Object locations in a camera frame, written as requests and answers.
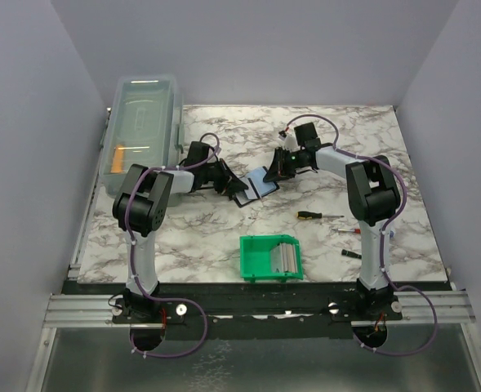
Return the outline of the green plastic bin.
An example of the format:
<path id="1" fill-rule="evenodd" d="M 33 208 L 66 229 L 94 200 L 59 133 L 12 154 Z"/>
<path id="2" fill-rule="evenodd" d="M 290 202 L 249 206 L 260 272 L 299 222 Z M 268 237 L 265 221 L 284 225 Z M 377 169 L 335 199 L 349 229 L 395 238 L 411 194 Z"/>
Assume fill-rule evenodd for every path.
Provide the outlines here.
<path id="1" fill-rule="evenodd" d="M 299 241 L 287 234 L 242 236 L 240 243 L 240 275 L 250 283 L 304 278 Z M 298 272 L 295 274 L 275 274 L 271 269 L 270 252 L 280 243 L 295 246 Z"/>

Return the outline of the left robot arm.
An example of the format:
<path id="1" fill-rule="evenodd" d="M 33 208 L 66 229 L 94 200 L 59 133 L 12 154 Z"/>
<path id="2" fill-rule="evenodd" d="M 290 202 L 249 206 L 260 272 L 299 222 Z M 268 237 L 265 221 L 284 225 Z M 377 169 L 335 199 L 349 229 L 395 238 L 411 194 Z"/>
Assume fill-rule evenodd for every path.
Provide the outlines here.
<path id="1" fill-rule="evenodd" d="M 161 301 L 155 298 L 159 289 L 155 239 L 170 197 L 191 194 L 208 185 L 230 199 L 248 190 L 218 157 L 219 151 L 219 145 L 193 141 L 178 166 L 148 168 L 134 163 L 129 168 L 112 207 L 118 227 L 127 234 L 129 253 L 126 288 L 114 305 L 122 317 L 149 323 L 163 314 Z"/>

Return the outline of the black leather card holder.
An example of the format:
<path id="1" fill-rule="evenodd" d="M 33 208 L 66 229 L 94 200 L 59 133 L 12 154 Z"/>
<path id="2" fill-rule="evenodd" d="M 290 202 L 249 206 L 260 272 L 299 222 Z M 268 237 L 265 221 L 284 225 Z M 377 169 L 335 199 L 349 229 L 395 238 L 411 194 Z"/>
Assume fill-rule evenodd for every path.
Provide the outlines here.
<path id="1" fill-rule="evenodd" d="M 258 167 L 239 178 L 247 186 L 247 189 L 236 192 L 233 197 L 239 208 L 261 200 L 279 190 L 279 185 L 276 182 L 264 182 L 267 173 L 267 167 Z"/>

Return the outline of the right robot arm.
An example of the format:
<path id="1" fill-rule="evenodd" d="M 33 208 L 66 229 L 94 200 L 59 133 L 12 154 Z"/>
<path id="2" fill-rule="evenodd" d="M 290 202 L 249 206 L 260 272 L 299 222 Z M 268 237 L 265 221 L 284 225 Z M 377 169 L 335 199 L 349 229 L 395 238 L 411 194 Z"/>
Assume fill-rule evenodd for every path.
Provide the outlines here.
<path id="1" fill-rule="evenodd" d="M 295 127 L 299 149 L 283 147 L 274 156 L 265 182 L 290 180 L 302 168 L 326 171 L 346 181 L 350 211 L 359 223 L 361 268 L 356 281 L 354 310 L 366 320 L 381 314 L 394 300 L 390 282 L 390 225 L 404 208 L 387 157 L 366 157 L 323 144 L 311 122 Z"/>

